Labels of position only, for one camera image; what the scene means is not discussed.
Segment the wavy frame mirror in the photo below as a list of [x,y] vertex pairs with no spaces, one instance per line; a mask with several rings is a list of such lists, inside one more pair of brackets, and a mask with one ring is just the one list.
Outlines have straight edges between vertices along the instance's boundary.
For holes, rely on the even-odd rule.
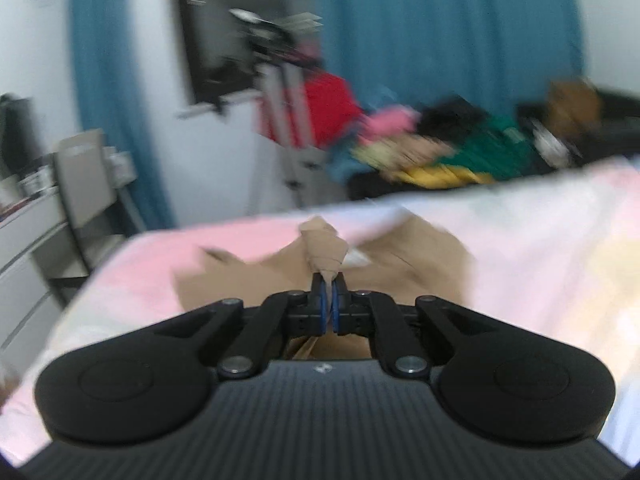
[[26,177],[42,161],[32,100],[1,96],[1,179]]

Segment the pink garment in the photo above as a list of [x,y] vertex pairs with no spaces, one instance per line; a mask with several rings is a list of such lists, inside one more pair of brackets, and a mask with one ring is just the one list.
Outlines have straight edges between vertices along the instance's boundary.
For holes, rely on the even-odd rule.
[[360,130],[360,141],[364,144],[378,142],[386,136],[397,136],[416,128],[420,113],[411,107],[393,105],[366,116]]

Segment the dark window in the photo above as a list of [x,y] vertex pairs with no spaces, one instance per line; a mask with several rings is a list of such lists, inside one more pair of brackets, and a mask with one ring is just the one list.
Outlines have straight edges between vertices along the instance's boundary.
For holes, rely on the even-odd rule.
[[256,66],[274,49],[320,63],[316,0],[177,0],[186,73],[195,103],[256,87]]

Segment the tan t-shirt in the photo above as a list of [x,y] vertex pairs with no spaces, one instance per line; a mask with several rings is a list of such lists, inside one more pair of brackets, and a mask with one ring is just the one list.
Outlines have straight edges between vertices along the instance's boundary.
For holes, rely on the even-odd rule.
[[319,272],[327,280],[343,274],[349,289],[382,292],[396,304],[412,306],[423,295],[463,304],[471,262],[457,237],[414,214],[355,246],[314,217],[299,226],[294,242],[257,262],[220,250],[206,252],[204,270],[178,273],[175,291],[186,311],[226,298],[258,307],[277,292],[307,289],[312,274]]

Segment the brown paper bag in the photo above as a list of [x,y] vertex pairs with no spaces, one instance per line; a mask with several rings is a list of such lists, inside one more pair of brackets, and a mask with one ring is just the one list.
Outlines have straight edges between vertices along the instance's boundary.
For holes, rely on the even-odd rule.
[[544,125],[558,138],[571,138],[600,124],[602,101],[591,84],[581,79],[549,84]]

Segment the black garment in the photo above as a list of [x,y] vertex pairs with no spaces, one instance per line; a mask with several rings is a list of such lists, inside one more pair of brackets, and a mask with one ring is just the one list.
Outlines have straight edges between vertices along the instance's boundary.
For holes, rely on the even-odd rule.
[[448,144],[460,144],[490,116],[461,96],[423,107],[416,123],[416,134]]

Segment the yellow green garment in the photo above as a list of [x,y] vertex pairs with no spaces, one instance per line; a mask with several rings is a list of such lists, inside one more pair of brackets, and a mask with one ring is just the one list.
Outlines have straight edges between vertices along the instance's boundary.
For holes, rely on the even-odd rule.
[[397,166],[397,155],[397,146],[383,141],[358,144],[352,148],[352,157],[354,159],[377,170],[395,168]]

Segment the beige garment in pile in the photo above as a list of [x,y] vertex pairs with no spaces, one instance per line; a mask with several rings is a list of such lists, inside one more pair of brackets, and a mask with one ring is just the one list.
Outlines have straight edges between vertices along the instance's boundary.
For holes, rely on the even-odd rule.
[[427,136],[404,134],[393,139],[392,154],[382,169],[386,174],[407,171],[411,168],[424,167],[439,157],[451,155],[454,147],[441,140]]

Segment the pastel tie-dye bed sheet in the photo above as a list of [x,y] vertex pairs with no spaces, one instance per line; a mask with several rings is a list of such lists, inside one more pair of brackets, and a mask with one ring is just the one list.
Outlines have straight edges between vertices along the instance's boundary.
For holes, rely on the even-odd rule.
[[[582,170],[442,193],[401,193],[324,207],[349,244],[416,214],[451,233],[471,262],[464,304],[597,356],[617,393],[600,438],[639,458],[639,165],[622,158]],[[136,236],[63,312],[1,410],[12,464],[49,441],[34,400],[43,367],[61,354],[163,321],[180,307],[172,279],[198,272],[206,249],[258,260],[296,239],[301,212]]]

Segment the white dresser desk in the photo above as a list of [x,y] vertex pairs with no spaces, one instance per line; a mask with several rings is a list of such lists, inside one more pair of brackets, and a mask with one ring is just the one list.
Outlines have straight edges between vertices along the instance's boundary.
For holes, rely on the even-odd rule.
[[1,221],[1,363],[20,375],[37,359],[62,312],[36,251],[65,227],[55,188]]

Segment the right blue curtain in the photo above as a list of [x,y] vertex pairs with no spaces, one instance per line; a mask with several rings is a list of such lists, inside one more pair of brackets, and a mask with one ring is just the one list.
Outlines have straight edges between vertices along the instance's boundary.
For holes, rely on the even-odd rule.
[[357,99],[462,96],[492,114],[584,72],[577,0],[317,0],[326,67]]

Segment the blue curtain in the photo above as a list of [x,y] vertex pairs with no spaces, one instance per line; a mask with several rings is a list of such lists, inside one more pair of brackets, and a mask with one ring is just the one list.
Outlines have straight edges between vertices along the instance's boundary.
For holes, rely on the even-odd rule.
[[132,198],[149,229],[176,225],[160,178],[134,56],[129,0],[70,0],[70,50],[81,127],[130,153]]
[[492,114],[584,72],[577,0],[317,0],[326,67],[357,99],[462,96]]

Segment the grey black chair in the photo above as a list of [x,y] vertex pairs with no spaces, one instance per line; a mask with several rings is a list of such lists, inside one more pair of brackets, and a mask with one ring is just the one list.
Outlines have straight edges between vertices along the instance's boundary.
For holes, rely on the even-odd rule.
[[52,162],[72,252],[53,267],[49,282],[57,292],[78,290],[126,240],[122,233],[96,227],[96,220],[119,202],[103,131],[86,130],[60,141]]

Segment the black sofa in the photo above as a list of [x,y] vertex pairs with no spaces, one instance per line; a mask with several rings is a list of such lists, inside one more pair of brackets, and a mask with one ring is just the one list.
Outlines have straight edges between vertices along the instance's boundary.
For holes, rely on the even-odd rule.
[[639,100],[591,85],[603,104],[601,122],[578,136],[558,138],[546,128],[547,97],[542,102],[523,102],[516,107],[516,118],[533,135],[536,149],[549,167],[547,171],[583,167],[613,156],[629,158],[639,154]]

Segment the red garment on stand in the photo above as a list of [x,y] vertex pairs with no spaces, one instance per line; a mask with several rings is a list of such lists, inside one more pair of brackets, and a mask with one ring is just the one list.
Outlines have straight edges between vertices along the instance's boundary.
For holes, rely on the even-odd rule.
[[[352,122],[360,119],[362,110],[352,95],[347,81],[339,76],[320,72],[304,82],[306,103],[311,128],[311,145],[328,148],[334,144]],[[259,131],[265,138],[280,143],[274,132],[266,98],[259,101]],[[303,148],[297,119],[293,109],[288,110],[288,126],[293,136],[294,148]]]

